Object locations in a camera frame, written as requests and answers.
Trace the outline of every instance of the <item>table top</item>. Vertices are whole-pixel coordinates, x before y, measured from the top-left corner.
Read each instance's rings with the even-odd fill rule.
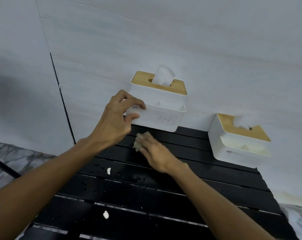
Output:
[[[135,135],[146,131],[273,237],[297,239],[258,170],[216,160],[207,132],[135,125],[74,175],[21,239],[215,239],[175,181],[132,149]]]

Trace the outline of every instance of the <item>wooden lid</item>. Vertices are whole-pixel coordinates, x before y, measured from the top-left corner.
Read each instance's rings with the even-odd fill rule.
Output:
[[[234,116],[232,115],[218,113],[218,117],[225,132],[271,142],[269,136],[267,136],[267,134],[264,132],[260,125],[252,127],[252,130],[248,130],[244,128],[235,127],[232,123],[234,118]]]
[[[137,85],[142,85],[150,88],[157,88],[168,92],[174,92],[182,95],[187,95],[184,82],[181,80],[173,79],[171,86],[163,86],[159,84],[152,83],[155,74],[148,72],[137,71],[135,73],[132,83]]]

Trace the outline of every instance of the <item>person's right arm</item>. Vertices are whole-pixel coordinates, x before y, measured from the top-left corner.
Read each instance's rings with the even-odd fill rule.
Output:
[[[274,240],[237,206],[197,177],[186,163],[174,157],[151,134],[137,141],[143,145],[140,152],[149,164],[155,170],[173,177],[217,239]]]

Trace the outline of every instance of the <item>tissue box holder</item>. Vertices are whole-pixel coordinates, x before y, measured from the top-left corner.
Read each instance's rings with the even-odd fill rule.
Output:
[[[187,92],[184,82],[174,79],[171,86],[153,84],[155,74],[137,71],[131,80],[129,93],[142,99],[146,109],[132,106],[126,114],[138,113],[132,124],[175,132],[186,112]]]
[[[234,116],[218,113],[208,135],[213,156],[220,161],[256,168],[271,156],[266,145],[271,142],[260,125],[252,130],[235,127]]]

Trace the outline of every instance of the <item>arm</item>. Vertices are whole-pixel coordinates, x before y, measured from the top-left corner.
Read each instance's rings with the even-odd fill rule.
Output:
[[[88,137],[0,189],[0,239],[14,239],[80,168],[131,131],[131,122],[139,115],[133,113],[124,118],[123,114],[134,104],[145,109],[142,100],[124,90],[119,91]]]
[[[140,151],[149,164],[173,177],[217,239],[274,240],[237,206],[197,177],[186,163],[174,157],[151,134],[137,141],[143,145]]]

